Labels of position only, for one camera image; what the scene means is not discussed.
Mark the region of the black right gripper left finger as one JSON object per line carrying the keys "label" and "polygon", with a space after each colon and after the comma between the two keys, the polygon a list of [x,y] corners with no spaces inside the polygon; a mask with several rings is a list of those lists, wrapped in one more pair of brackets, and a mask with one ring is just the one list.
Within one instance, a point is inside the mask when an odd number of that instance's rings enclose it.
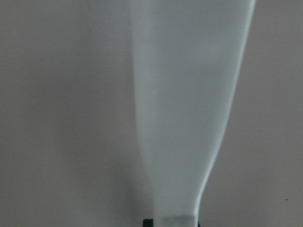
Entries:
{"label": "black right gripper left finger", "polygon": [[153,219],[144,219],[143,227],[154,227]]}

